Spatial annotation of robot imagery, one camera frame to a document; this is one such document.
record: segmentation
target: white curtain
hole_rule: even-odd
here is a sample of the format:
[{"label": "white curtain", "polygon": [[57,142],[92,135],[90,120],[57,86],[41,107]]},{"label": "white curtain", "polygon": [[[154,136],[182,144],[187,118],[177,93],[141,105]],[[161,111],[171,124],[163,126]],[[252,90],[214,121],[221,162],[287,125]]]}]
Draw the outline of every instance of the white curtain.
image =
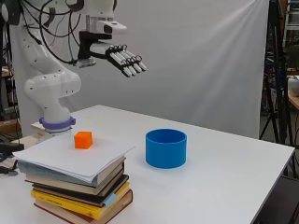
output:
[{"label": "white curtain", "polygon": [[[120,0],[116,21],[128,27],[128,34],[115,36],[115,41],[141,55],[149,71],[126,78],[100,60],[90,68],[71,67],[81,74],[82,90],[63,104],[71,111],[108,105],[257,138],[268,1]],[[79,27],[84,28],[84,21]],[[15,38],[14,66],[26,135],[42,114],[23,93],[24,81],[35,72],[19,54]],[[66,40],[57,40],[54,48],[69,57]]]}]

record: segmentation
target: robot finger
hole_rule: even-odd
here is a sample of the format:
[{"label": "robot finger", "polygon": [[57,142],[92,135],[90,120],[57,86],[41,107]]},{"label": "robot finger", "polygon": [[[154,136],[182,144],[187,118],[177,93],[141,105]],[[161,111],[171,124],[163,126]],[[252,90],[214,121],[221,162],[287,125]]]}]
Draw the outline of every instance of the robot finger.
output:
[{"label": "robot finger", "polygon": [[[130,57],[126,51],[122,51],[121,55],[127,59],[131,59],[132,57]],[[134,63],[134,69],[137,71],[137,73],[141,73],[142,69],[140,68],[140,66],[138,65],[138,63]]]},{"label": "robot finger", "polygon": [[[125,58],[120,54],[120,53],[115,53],[119,58],[121,58],[122,60],[125,60]],[[132,67],[132,66],[128,66],[128,68],[130,69],[131,73],[133,74],[133,76],[137,75],[136,70]]]},{"label": "robot finger", "polygon": [[[115,53],[111,53],[111,58],[113,58],[119,65],[125,65],[125,61],[122,60],[121,58],[119,58]],[[130,69],[128,67],[124,67],[123,68],[123,72],[128,76],[131,77],[132,76],[132,72],[130,71]]]},{"label": "robot finger", "polygon": [[[133,53],[131,53],[131,52],[128,51],[128,50],[126,50],[125,52],[126,52],[129,56],[131,56],[131,57],[139,57],[139,58],[141,59],[140,56],[135,56]],[[144,65],[141,61],[138,63],[138,65],[142,68],[143,71],[147,71],[147,70],[148,70],[147,66]]]}]

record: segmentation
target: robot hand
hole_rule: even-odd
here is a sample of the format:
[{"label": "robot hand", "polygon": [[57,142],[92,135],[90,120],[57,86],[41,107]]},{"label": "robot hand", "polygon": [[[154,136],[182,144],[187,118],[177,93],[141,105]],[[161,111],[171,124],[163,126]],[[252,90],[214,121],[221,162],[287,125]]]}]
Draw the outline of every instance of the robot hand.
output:
[{"label": "robot hand", "polygon": [[91,45],[90,53],[95,58],[108,60],[127,77],[136,76],[147,70],[147,66],[142,63],[142,58],[128,51],[126,45],[114,46],[96,42]]}]

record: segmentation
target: blue cylinder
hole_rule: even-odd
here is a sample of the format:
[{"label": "blue cylinder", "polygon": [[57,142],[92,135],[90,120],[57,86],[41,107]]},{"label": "blue cylinder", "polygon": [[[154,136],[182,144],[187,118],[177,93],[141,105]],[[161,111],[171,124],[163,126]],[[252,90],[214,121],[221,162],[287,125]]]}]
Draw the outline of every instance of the blue cylinder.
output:
[{"label": "blue cylinder", "polygon": [[151,166],[172,169],[183,165],[187,157],[187,135],[171,129],[147,133],[147,163]]}]

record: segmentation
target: tripod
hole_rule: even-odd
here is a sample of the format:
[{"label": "tripod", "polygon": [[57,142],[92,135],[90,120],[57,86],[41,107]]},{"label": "tripod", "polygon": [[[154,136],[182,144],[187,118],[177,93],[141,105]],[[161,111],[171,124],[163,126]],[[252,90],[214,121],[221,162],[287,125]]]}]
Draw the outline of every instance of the tripod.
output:
[{"label": "tripod", "polygon": [[[294,147],[292,139],[291,114],[289,108],[288,79],[286,76],[286,55],[282,47],[283,43],[280,27],[281,17],[282,13],[280,11],[280,2],[278,0],[270,0],[264,70],[266,70],[267,62],[271,60],[269,57],[273,57],[272,60],[276,79],[278,110],[276,111],[273,105],[268,75],[266,72],[264,72],[263,81],[266,87],[270,116],[265,124],[265,127],[263,128],[260,139],[263,138],[264,132],[272,120],[276,143],[286,145],[286,139],[289,133],[290,146]],[[292,173],[294,178],[298,177],[295,166],[295,155],[292,156]],[[286,167],[284,175],[288,175],[288,167]]]}]

